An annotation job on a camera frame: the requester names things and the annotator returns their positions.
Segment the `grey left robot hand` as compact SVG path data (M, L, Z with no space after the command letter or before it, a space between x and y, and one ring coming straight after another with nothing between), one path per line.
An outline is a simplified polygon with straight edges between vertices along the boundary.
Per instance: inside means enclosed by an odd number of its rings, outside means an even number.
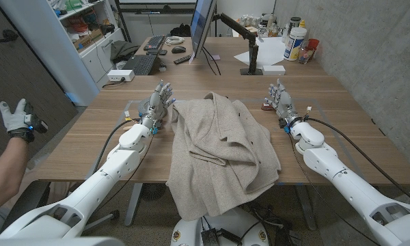
M172 98L172 95L171 83L164 83L161 80L150 97L141 104L140 124L143 124L152 131L160 129L169 106L176 101L175 98Z

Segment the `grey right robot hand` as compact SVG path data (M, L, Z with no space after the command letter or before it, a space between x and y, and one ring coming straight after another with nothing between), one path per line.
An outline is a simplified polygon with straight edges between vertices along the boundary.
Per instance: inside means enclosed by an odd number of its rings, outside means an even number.
M265 98L266 103L274 108L279 118L283 118L287 123L290 123L299 117L290 94L279 79L277 79L276 84L269 85L268 93L269 96Z

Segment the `person's white gloved hand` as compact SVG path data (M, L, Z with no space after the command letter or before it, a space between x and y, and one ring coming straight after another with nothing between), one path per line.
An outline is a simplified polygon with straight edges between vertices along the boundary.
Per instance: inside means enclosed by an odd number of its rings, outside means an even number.
M27 115L27 113L25 112L26 104L27 102L24 98L20 99L14 113L12 113L6 101L0 102L0 111L3 118L3 123L9 135L24 132L33 132L25 123L25 116Z

